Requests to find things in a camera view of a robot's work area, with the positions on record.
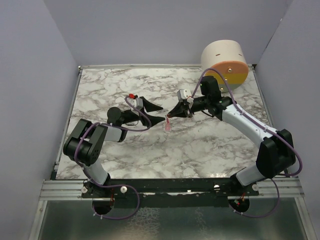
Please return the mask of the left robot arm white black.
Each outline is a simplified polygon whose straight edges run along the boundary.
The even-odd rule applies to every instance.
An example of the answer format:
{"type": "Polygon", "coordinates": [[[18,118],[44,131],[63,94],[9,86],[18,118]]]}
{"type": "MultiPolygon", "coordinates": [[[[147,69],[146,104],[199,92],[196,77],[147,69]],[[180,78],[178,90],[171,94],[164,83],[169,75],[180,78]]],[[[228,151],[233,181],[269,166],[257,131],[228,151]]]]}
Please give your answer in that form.
{"type": "Polygon", "coordinates": [[[97,196],[106,197],[113,188],[137,190],[127,184],[112,184],[110,174],[102,166],[99,155],[105,142],[121,143],[128,132],[145,132],[165,121],[164,117],[148,113],[161,111],[163,107],[149,102],[143,96],[129,94],[125,102],[130,109],[111,107],[107,111],[107,122],[93,123],[80,119],[63,146],[63,154],[74,161],[93,185],[97,196]]]}

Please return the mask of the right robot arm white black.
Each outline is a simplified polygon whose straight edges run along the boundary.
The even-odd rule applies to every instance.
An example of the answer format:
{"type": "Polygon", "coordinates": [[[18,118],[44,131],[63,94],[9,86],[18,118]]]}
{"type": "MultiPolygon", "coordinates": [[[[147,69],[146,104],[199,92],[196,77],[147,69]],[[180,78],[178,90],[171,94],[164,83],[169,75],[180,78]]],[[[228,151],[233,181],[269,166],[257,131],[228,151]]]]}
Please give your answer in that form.
{"type": "Polygon", "coordinates": [[[229,189],[234,195],[242,195],[248,185],[272,179],[296,162],[293,139],[288,130],[269,127],[234,104],[230,97],[223,97],[213,76],[203,77],[199,86],[202,95],[196,98],[189,95],[188,89],[180,89],[178,103],[167,116],[191,118],[196,112],[207,110],[213,117],[239,130],[258,147],[255,163],[231,176],[229,189]]]}

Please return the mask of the pink strap keyring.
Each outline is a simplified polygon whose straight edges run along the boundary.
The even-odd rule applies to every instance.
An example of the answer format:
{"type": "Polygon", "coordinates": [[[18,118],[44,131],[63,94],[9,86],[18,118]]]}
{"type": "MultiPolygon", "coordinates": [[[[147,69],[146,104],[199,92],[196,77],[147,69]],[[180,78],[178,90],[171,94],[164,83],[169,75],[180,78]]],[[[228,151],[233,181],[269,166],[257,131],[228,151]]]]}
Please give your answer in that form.
{"type": "Polygon", "coordinates": [[[170,132],[171,131],[171,123],[170,123],[170,119],[168,117],[165,118],[165,127],[164,130],[166,132],[170,132]]]}

